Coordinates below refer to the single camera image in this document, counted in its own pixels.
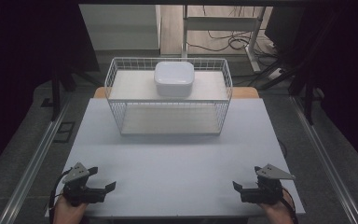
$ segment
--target white rounded box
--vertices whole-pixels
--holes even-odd
[[[194,65],[188,62],[160,62],[156,65],[155,83],[160,96],[187,97],[194,82]]]

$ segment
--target wire basket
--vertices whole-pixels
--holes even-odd
[[[194,65],[195,79],[189,96],[158,95],[154,71],[160,62]],[[225,59],[114,58],[104,86],[121,134],[218,135],[232,95]]]

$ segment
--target white table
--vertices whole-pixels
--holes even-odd
[[[78,161],[99,168],[90,188],[117,181],[89,217],[262,216],[232,181],[256,188],[254,167],[267,163],[288,172],[261,99],[232,100],[220,136],[121,136],[106,100],[91,99],[64,170]],[[282,184],[305,213],[293,181]]]

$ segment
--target cable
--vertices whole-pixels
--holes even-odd
[[[272,68],[274,68],[275,66],[277,66],[279,64],[279,60],[277,60],[276,62],[274,62],[272,65],[270,65],[269,67],[267,67],[266,69],[264,69],[261,73],[257,74],[257,77],[255,77],[255,79],[253,79],[249,84],[248,87],[251,87],[252,84],[254,84],[262,75],[266,74],[268,71],[270,71]]]
[[[258,47],[258,49],[255,49],[255,51],[259,51],[259,52],[261,52],[262,54],[270,55],[270,56],[273,56],[273,57],[278,57],[277,54],[270,54],[270,53],[264,52],[264,51],[261,49],[260,45],[258,44],[257,40],[255,41],[255,43],[257,44],[257,47]]]
[[[239,48],[236,48],[232,45],[232,43],[235,43],[235,42],[240,42],[241,43],[241,46]],[[232,48],[232,49],[235,49],[235,50],[240,50],[240,49],[245,49],[248,45],[249,45],[249,42],[245,39],[242,39],[242,38],[234,38],[234,37],[231,37],[229,40],[228,40],[228,45]]]
[[[279,138],[277,138],[277,139],[278,139],[279,144],[281,144],[283,147],[283,157],[286,158],[287,157],[287,147],[284,144],[284,142],[282,142]]]
[[[62,175],[60,175],[60,177],[58,177],[55,185],[54,185],[54,189],[51,191],[50,193],[50,199],[49,199],[49,202],[48,202],[48,219],[50,221],[50,223],[53,223],[54,221],[54,199],[57,197],[57,196],[60,196],[61,194],[59,195],[56,195],[56,190],[57,190],[57,187],[58,187],[58,184],[60,183],[60,180],[67,174],[69,174],[69,172],[72,170],[69,169],[65,172],[62,173]]]
[[[257,56],[257,61],[259,63],[263,64],[266,67],[272,66],[276,61],[279,60],[279,58],[277,56],[275,56],[275,55],[259,54],[259,55],[256,55],[256,56]],[[267,64],[267,63],[261,62],[261,59],[264,59],[264,58],[274,58],[276,60],[274,62],[270,63],[270,64]]]
[[[241,15],[242,7],[240,7],[240,12],[238,13],[238,17]]]
[[[241,33],[238,33],[236,35],[233,34],[234,32],[232,31],[231,32],[231,35],[226,35],[226,36],[211,36],[210,34],[210,31],[208,31],[208,34],[209,34],[209,37],[212,38],[212,39],[226,39],[226,38],[229,38],[229,37],[233,37],[233,36],[241,36],[241,35],[244,35],[244,34],[249,34],[250,32],[241,32]]]
[[[296,215],[296,206],[295,206],[295,201],[293,200],[292,195],[289,193],[289,191],[285,188],[282,188],[284,191],[286,191],[286,193],[289,195],[290,199],[292,200],[293,203],[293,207],[290,205],[289,202],[287,202],[284,198],[280,198],[281,203],[283,203],[284,206],[286,206],[286,208],[289,210],[290,213],[290,217],[293,220],[294,224],[298,224],[298,219],[297,219],[297,215]]]
[[[231,14],[234,12],[234,16],[235,16],[235,12],[237,11],[237,7],[234,7],[231,12],[228,14],[228,16],[231,16]]]
[[[208,49],[208,48],[205,48],[205,47],[200,46],[200,45],[192,45],[192,44],[189,44],[188,42],[187,42],[187,44],[188,44],[190,47],[200,48],[200,49],[206,49],[206,50],[215,51],[215,52],[217,52],[217,51],[222,51],[222,50],[227,49],[227,48],[229,47],[229,45],[227,45],[226,47],[224,47],[224,48],[222,48],[222,49]]]
[[[240,76],[240,77],[254,77],[254,76],[257,76],[257,75]],[[240,81],[240,82],[232,83],[232,85],[235,87],[235,86],[240,85],[241,83],[244,83],[244,82],[247,82],[247,81],[251,81],[251,79],[246,79],[246,80],[243,80],[243,81]]]

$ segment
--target person's hand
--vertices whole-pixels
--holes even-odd
[[[63,196],[60,196],[54,206],[54,224],[79,224],[86,211],[87,204],[82,203],[73,207]]]
[[[292,206],[293,201],[289,193],[283,190],[283,198]],[[290,212],[282,202],[277,202],[273,205],[260,203],[259,206],[263,208],[271,224],[292,224],[293,220],[290,217]]]

